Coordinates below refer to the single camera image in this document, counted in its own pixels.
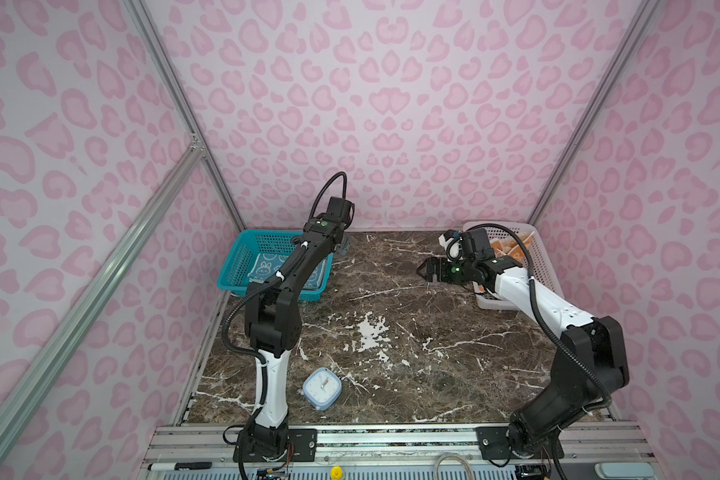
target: clock face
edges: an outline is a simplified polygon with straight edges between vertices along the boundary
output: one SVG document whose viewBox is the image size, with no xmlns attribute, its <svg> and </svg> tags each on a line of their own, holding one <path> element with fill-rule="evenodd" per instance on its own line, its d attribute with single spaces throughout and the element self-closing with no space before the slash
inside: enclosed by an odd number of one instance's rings
<svg viewBox="0 0 720 480">
<path fill-rule="evenodd" d="M 326 370 L 322 370 L 305 385 L 304 393 L 314 403 L 323 404 L 333 398 L 339 389 L 341 389 L 341 383 L 336 381 L 336 377 Z"/>
</svg>

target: white plastic basket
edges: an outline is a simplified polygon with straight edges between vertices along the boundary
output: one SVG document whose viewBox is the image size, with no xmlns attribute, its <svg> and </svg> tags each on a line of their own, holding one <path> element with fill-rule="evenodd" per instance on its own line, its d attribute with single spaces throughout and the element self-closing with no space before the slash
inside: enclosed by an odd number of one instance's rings
<svg viewBox="0 0 720 480">
<path fill-rule="evenodd" d="M 480 224 L 499 224 L 506 226 L 516 234 L 519 232 L 531 232 L 533 234 L 530 246 L 528 246 L 528 253 L 530 257 L 534 259 L 534 276 L 539 282 L 543 283 L 548 289 L 563 297 L 563 289 L 560 288 L 560 282 L 557 281 L 557 275 L 554 274 L 552 263 L 550 262 L 547 250 L 544 248 L 544 244 L 541 243 L 541 235 L 532 226 L 528 224 L 518 224 L 516 222 L 494 222 L 490 220 L 479 221 L 479 222 L 467 222 L 464 224 L 463 230 L 468 230 L 472 226 Z M 488 232 L 488 238 L 508 238 L 509 234 L 498 228 L 486 228 Z M 528 267 L 528 262 L 523 258 L 523 266 Z M 478 300 L 478 306 L 484 310 L 519 310 L 517 306 L 512 302 L 506 300 L 496 300 L 485 298 L 480 294 L 475 294 L 475 298 Z"/>
</svg>

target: diagonal metal beam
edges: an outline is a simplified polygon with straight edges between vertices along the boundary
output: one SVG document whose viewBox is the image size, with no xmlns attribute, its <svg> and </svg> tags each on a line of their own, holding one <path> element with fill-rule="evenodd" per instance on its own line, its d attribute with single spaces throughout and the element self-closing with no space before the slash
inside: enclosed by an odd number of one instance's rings
<svg viewBox="0 0 720 480">
<path fill-rule="evenodd" d="M 201 158 L 202 151 L 197 147 L 190 147 L 184 153 L 48 343 L 32 361 L 19 384 L 0 405 L 0 465 L 45 400 L 91 325 L 104 310 L 187 178 L 200 165 Z"/>
<path fill-rule="evenodd" d="M 179 82 L 179 77 L 176 75 L 176 70 L 173 68 L 173 64 L 163 47 L 163 42 L 160 40 L 160 34 L 157 31 L 150 10 L 144 5 L 144 0 L 123 0 L 123 4 L 128 10 L 141 39 L 144 41 L 146 50 L 150 53 L 152 62 L 157 68 L 157 72 L 160 74 L 160 78 L 162 78 L 168 94 L 173 99 L 173 103 L 176 106 L 176 110 L 184 126 L 187 131 L 190 132 L 194 141 L 198 143 L 199 149 L 204 150 L 202 162 L 205 164 L 208 173 L 213 179 L 213 187 L 216 188 L 224 206 L 230 212 L 235 226 L 242 232 L 246 228 L 245 223 L 242 221 L 240 212 L 235 206 L 235 201 L 232 199 L 232 194 L 224 181 L 224 177 L 221 175 L 219 165 L 207 147 L 208 142 L 206 141 L 205 135 L 202 134 L 200 124 L 197 122 L 197 118 L 192 111 L 186 93 L 181 87 L 181 82 Z"/>
<path fill-rule="evenodd" d="M 538 223 L 544 215 L 544 210 L 552 201 L 557 187 L 563 182 L 568 168 L 576 159 L 576 154 L 579 153 L 581 144 L 592 131 L 597 117 L 605 108 L 608 97 L 616 88 L 622 73 L 626 70 L 626 66 L 635 53 L 637 53 L 637 49 L 648 33 L 651 23 L 657 16 L 656 14 L 661 10 L 663 3 L 664 0 L 643 0 L 640 6 L 637 7 L 637 13 L 632 18 L 632 23 L 626 29 L 626 33 L 616 48 L 616 52 L 610 60 L 602 80 L 600 80 L 597 89 L 592 95 L 592 99 L 586 106 L 584 115 L 581 116 L 581 120 L 579 120 L 576 129 L 574 129 L 574 132 L 570 136 L 565 149 L 563 149 L 563 153 L 560 154 L 560 159 L 557 161 L 554 170 L 552 170 L 552 175 L 550 175 L 544 189 L 541 191 L 539 201 L 528 217 L 528 224 L 538 228 Z"/>
</svg>

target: pink heart patterned wall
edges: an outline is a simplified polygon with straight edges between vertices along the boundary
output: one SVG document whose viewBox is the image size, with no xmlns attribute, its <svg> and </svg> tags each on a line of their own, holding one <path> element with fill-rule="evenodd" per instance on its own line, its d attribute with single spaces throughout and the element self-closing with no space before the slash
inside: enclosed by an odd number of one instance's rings
<svg viewBox="0 0 720 480">
<path fill-rule="evenodd" d="M 166 212 L 0 470 L 0 480 L 135 478 L 179 401 L 235 239 L 203 166 Z"/>
<path fill-rule="evenodd" d="M 720 479 L 720 0 L 672 0 L 540 225 L 566 297 L 624 327 L 669 480 Z"/>
<path fill-rule="evenodd" d="M 188 145 L 117 0 L 0 0 L 0 403 Z"/>
<path fill-rule="evenodd" d="M 637 0 L 150 0 L 248 226 L 525 221 Z"/>
</svg>

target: teal plastic basket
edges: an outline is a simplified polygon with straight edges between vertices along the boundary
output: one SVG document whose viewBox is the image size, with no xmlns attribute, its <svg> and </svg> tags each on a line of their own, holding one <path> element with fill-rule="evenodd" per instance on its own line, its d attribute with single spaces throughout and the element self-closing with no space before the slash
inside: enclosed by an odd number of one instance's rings
<svg viewBox="0 0 720 480">
<path fill-rule="evenodd" d="M 245 296 L 248 289 L 248 273 L 259 254 L 290 255 L 296 247 L 291 238 L 300 235 L 301 230 L 243 230 L 232 245 L 224 267 L 221 268 L 216 284 L 221 290 L 229 290 L 237 296 Z M 326 259 L 326 271 L 317 290 L 302 290 L 298 299 L 306 302 L 317 302 L 320 294 L 326 289 L 328 275 L 331 273 L 333 254 Z"/>
</svg>

